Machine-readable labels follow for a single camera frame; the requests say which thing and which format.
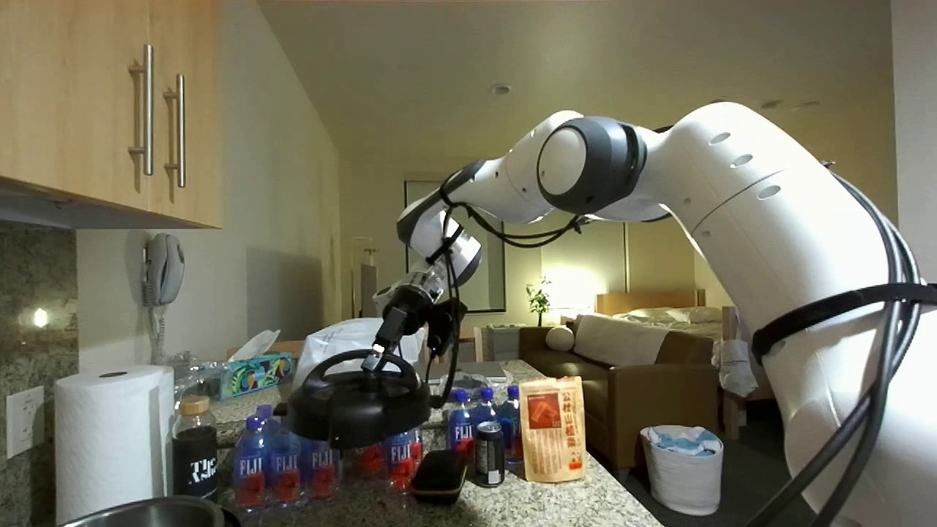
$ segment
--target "bag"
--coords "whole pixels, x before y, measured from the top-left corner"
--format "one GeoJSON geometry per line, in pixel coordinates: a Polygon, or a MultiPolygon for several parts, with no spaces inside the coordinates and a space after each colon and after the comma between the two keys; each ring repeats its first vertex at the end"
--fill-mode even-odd
{"type": "Polygon", "coordinates": [[[584,379],[538,379],[522,386],[522,455],[528,480],[585,474],[584,379]]]}

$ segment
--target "kitchen cabinet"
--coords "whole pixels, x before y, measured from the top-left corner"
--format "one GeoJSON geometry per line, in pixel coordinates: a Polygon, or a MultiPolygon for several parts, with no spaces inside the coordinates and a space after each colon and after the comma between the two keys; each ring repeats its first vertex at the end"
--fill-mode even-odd
{"type": "Polygon", "coordinates": [[[0,67],[0,209],[221,225],[221,0],[0,0],[0,67]]]}

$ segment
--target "bottle cap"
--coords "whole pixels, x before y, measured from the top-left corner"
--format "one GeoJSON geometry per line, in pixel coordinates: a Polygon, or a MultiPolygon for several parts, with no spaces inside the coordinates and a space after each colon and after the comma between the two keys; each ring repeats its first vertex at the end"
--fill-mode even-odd
{"type": "Polygon", "coordinates": [[[187,399],[183,399],[180,414],[200,416],[200,414],[209,414],[209,408],[210,408],[209,395],[187,395],[187,399]]]}

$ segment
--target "floor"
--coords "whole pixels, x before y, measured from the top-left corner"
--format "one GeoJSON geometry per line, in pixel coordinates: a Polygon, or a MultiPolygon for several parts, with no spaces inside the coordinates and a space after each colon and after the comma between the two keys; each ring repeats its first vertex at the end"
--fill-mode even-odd
{"type": "MultiPolygon", "coordinates": [[[[664,525],[664,527],[743,527],[774,492],[787,483],[783,458],[783,421],[776,404],[749,404],[739,442],[724,442],[724,490],[714,517],[680,517],[651,496],[645,468],[622,473],[617,480],[664,525]]],[[[790,505],[774,527],[811,525],[814,512],[805,500],[790,505]]]]}

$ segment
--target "trash can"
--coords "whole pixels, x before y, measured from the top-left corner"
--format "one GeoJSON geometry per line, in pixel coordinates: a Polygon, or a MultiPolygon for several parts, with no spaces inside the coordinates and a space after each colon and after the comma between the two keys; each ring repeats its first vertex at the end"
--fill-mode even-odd
{"type": "Polygon", "coordinates": [[[651,496],[682,512],[711,517],[720,506],[724,442],[707,427],[645,427],[651,496]]]}

